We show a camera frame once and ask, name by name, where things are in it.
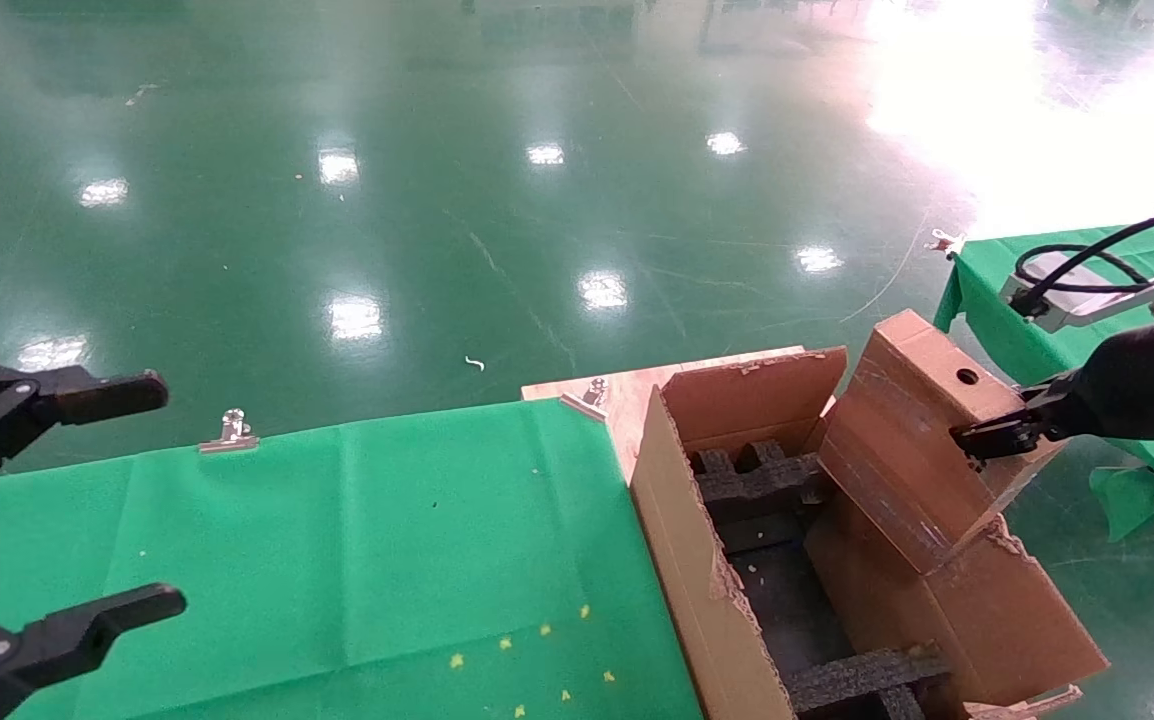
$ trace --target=cardboard box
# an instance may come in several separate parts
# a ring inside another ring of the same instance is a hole
[[[736,452],[764,438],[777,438],[787,455],[818,450],[833,430],[833,413],[829,420],[823,413],[846,366],[844,348],[807,351],[680,373],[651,393],[631,494],[710,720],[782,720],[795,711],[769,652],[773,638],[765,635],[781,618],[752,610],[751,597],[765,587],[748,588],[754,575],[743,583],[725,557],[688,452],[715,447]],[[861,438],[900,429],[876,423]],[[837,459],[848,457],[838,450]],[[862,474],[852,480],[853,492],[878,482]],[[929,575],[902,560],[842,493],[807,538],[807,553],[853,650],[937,643],[952,674],[938,696],[924,698],[929,717],[964,717],[965,702],[1026,702],[1107,667],[1043,569],[995,523],[981,523],[989,532],[964,539],[957,555]]]
[[[875,325],[820,442],[824,466],[921,573],[953,557],[1062,443],[971,468],[947,428],[1022,406],[915,313]]]

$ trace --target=green fabric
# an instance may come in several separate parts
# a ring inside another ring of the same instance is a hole
[[[981,342],[990,359],[1012,380],[1031,384],[1084,365],[1093,350],[1112,333],[1153,323],[1145,307],[1115,315],[1086,328],[1063,328],[1048,333],[1022,322],[1021,316],[998,298],[1013,263],[1021,252],[1054,242],[1092,243],[1116,228],[1080,228],[1080,231],[1011,237],[1002,240],[973,241],[964,246],[956,258],[946,291],[942,295],[935,324],[942,331],[956,315],[964,313],[973,333]],[[1115,247],[1117,255],[1146,275],[1154,275],[1154,228]],[[1094,261],[1094,267],[1106,277],[1117,278],[1108,265]],[[1147,462],[1154,468],[1154,441],[1109,441],[1112,445]],[[1097,494],[1112,528],[1112,538],[1124,537],[1154,515],[1154,492],[1127,493],[1125,497],[1109,497],[1108,488],[1117,483],[1100,483],[1104,492]]]
[[[1095,468],[1088,487],[1106,509],[1111,542],[1119,542],[1154,515],[1153,470]]]
[[[560,402],[0,478],[0,624],[156,580],[185,615],[21,719],[700,720],[608,433]]]

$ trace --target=cardboard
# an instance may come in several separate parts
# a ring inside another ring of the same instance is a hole
[[[730,445],[736,436],[766,430],[790,442],[799,438],[802,445],[846,365],[845,350],[834,348],[769,363],[681,373],[676,378],[685,381],[673,378],[649,398],[631,496],[710,720],[795,715],[741,580],[724,558],[722,543],[700,504],[681,440]],[[810,382],[796,389],[797,381]],[[667,413],[665,393],[682,408],[681,432]],[[742,404],[755,406],[750,415],[755,427],[742,425]],[[705,418],[710,415],[724,420]]]
[[[920,575],[856,503],[838,496],[805,549],[853,650],[935,642],[962,700],[1013,705],[1109,666],[1002,518],[942,569]]]
[[[906,342],[905,347],[919,352],[944,350],[920,332],[905,332],[909,324],[893,329],[901,331],[892,332],[894,347]],[[960,357],[952,355],[952,363],[961,366]],[[784,720],[793,717],[793,710],[741,578],[725,558],[702,505],[687,452],[721,447],[736,453],[745,442],[778,438],[792,455],[824,451],[818,448],[824,438],[842,442],[835,423],[847,407],[844,400],[834,407],[830,403],[846,365],[844,348],[807,351],[772,363],[677,373],[650,396],[631,495],[710,720]],[[971,368],[981,378],[989,377],[975,365]],[[890,392],[896,387],[932,398],[956,396],[929,391],[937,381],[923,381],[915,372],[893,369],[884,382]],[[857,393],[848,413],[859,413],[860,402],[869,400]],[[994,405],[981,410],[979,400]],[[927,408],[941,406],[921,402],[920,411],[929,421]],[[973,417],[994,413],[1003,402],[987,389],[971,393],[961,405],[947,406],[952,410],[943,408],[944,414]],[[897,436],[911,420],[883,410],[887,413],[883,423],[871,423],[869,430],[855,420],[848,423],[860,445],[878,445],[875,436]],[[835,459],[842,468],[856,465],[841,448]],[[992,505],[990,498],[1005,496],[1016,481],[990,478],[996,480],[994,492],[962,495]],[[850,482],[852,492],[861,492],[868,482],[893,487],[879,462],[868,473],[857,471]],[[949,553],[943,569],[927,576],[841,493],[809,534],[814,568],[856,651],[938,644],[953,682],[939,689],[937,706],[926,705],[929,717],[960,717],[962,702],[1016,705],[1107,667],[1047,573],[1007,535],[1002,520],[989,516],[980,525],[984,534],[966,538],[958,550],[961,555]]]
[[[875,325],[820,442],[820,465],[915,569],[931,573],[1061,450],[1044,441],[971,468],[947,428],[1021,406],[1007,384],[906,310]]]

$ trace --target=metal bracket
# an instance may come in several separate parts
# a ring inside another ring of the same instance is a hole
[[[238,407],[226,410],[226,414],[222,415],[222,436],[198,443],[198,453],[212,455],[215,452],[252,450],[261,442],[261,437],[254,436],[252,433],[252,427],[243,420],[242,410]]]
[[[608,411],[604,410],[604,405],[608,402],[610,389],[606,378],[592,378],[590,388],[586,389],[585,395],[582,397],[577,397],[571,392],[564,392],[559,399],[564,405],[577,410],[578,413],[586,415],[591,420],[599,420],[600,423],[606,423],[608,421]]]
[[[1043,278],[1056,270],[1057,265],[1065,263],[1066,260],[1066,256],[1062,255],[1061,252],[1044,252],[1043,255],[1026,261],[1026,270],[1034,277]],[[1111,284],[1102,275],[1093,272],[1085,265],[1076,267],[1071,272],[1063,275],[1061,282]],[[1029,283],[1022,282],[1017,275],[1009,275],[1007,282],[1003,283],[999,297],[1007,303],[1017,295],[1017,292],[1026,290],[1031,290]],[[1066,325],[1092,325],[1099,320],[1109,318],[1111,315],[1133,309],[1133,307],[1154,302],[1154,278],[1151,278],[1151,286],[1144,291],[1112,293],[1112,295],[1049,290],[1044,293],[1044,309],[1035,316],[1034,322],[1048,332],[1057,332],[1058,329]]]
[[[934,228],[932,240],[937,242],[924,242],[924,250],[943,252],[946,254],[946,260],[953,260],[960,252],[964,252],[967,237],[964,233],[952,235],[942,228]]]

